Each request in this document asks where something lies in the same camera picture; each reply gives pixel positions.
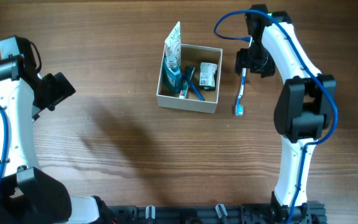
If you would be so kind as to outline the green Dettol soap bar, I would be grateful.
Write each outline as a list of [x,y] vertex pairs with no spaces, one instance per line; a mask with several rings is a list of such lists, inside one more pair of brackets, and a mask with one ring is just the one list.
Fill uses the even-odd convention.
[[214,63],[201,62],[199,87],[204,91],[216,90],[218,66]]

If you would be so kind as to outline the blue white toothbrush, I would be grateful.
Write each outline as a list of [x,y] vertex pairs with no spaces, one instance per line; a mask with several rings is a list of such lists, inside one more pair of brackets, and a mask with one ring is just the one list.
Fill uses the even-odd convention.
[[244,85],[245,85],[245,81],[246,81],[246,75],[247,75],[247,69],[243,68],[242,74],[241,74],[241,85],[240,85],[239,94],[237,96],[237,101],[236,101],[236,106],[235,106],[235,115],[236,116],[242,116],[244,114],[244,106],[241,104],[241,98],[244,94]]

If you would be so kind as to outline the Colgate toothpaste tube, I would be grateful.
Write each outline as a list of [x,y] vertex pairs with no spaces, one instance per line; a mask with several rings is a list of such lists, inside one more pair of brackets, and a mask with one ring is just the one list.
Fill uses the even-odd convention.
[[190,87],[191,79],[195,73],[195,67],[186,66],[185,74],[182,75],[182,89],[179,93],[179,98],[185,99],[188,93],[188,89]]

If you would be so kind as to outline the blue disposable razor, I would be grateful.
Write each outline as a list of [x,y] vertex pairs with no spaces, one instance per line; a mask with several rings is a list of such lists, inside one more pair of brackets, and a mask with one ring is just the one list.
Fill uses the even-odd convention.
[[183,99],[186,98],[186,95],[188,93],[188,88],[190,87],[194,91],[195,95],[199,98],[199,100],[204,101],[204,97],[199,92],[197,87],[195,87],[195,85],[193,84],[193,82],[191,81],[189,76],[188,75],[183,75],[182,79],[183,79],[183,88],[182,88],[182,91],[180,92],[179,97],[183,98]]

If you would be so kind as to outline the white floral shampoo tube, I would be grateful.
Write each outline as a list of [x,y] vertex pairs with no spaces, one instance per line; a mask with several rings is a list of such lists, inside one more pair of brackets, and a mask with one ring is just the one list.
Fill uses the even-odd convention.
[[176,23],[168,37],[165,39],[165,56],[174,55],[177,63],[181,66],[181,25],[180,21]]

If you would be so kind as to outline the blue mouthwash bottle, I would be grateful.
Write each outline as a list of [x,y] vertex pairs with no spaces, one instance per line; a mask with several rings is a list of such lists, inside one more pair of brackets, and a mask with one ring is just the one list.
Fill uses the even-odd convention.
[[182,90],[182,74],[176,56],[169,55],[163,59],[163,80],[168,88],[174,93]]

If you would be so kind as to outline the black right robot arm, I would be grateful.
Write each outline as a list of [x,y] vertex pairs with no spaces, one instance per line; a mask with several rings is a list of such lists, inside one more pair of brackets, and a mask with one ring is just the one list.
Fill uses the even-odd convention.
[[265,4],[254,4],[242,14],[249,46],[237,52],[236,73],[265,78],[279,72],[283,82],[273,112],[282,141],[281,165],[266,212],[271,223],[306,222],[312,217],[306,195],[311,157],[338,123],[336,81],[308,58],[287,12],[269,12]]

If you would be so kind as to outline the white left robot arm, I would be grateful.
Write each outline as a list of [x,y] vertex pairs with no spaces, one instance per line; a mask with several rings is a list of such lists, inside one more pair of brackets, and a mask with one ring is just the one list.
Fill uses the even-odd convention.
[[97,196],[74,197],[37,159],[33,123],[73,95],[62,73],[40,75],[39,51],[13,35],[0,40],[0,223],[113,223]]

